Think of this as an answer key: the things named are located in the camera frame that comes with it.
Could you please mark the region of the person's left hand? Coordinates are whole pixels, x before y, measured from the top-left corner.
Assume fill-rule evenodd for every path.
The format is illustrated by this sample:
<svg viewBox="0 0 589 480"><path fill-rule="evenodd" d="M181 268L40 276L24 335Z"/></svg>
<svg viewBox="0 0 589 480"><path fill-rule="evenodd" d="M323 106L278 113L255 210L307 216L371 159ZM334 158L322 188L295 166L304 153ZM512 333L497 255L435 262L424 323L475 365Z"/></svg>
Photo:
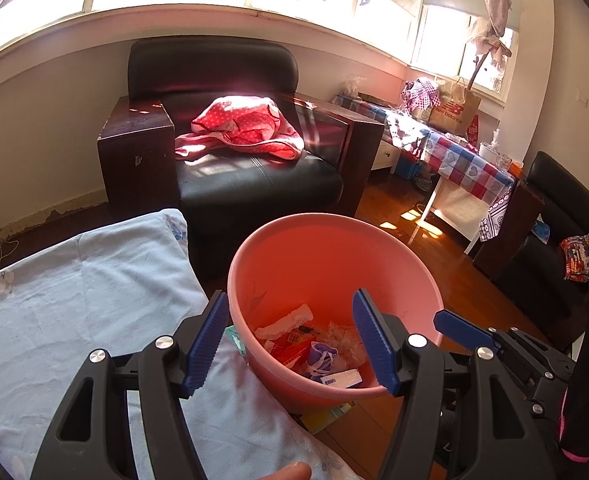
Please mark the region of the person's left hand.
<svg viewBox="0 0 589 480"><path fill-rule="evenodd" d="M309 464L303 462L294 462L288 466L261 477L259 480L310 480L312 478L312 469Z"/></svg>

